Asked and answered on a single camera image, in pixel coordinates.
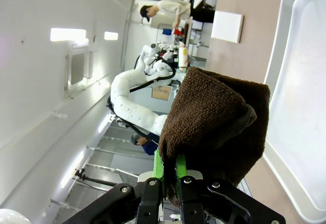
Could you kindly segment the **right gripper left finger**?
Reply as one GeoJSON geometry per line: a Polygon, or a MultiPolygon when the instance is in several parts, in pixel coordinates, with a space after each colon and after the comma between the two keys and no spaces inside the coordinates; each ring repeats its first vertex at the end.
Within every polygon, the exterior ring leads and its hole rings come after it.
{"type": "Polygon", "coordinates": [[[154,154],[152,177],[132,187],[119,183],[64,223],[158,223],[162,201],[163,164],[154,154]]]}

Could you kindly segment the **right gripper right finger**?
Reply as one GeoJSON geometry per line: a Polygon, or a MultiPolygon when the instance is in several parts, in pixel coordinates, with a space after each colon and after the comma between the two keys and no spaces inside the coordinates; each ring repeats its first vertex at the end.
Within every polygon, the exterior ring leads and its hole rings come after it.
{"type": "Polygon", "coordinates": [[[177,195],[183,223],[204,223],[205,213],[223,223],[285,223],[285,218],[222,179],[189,175],[184,155],[176,160],[177,195]]]}

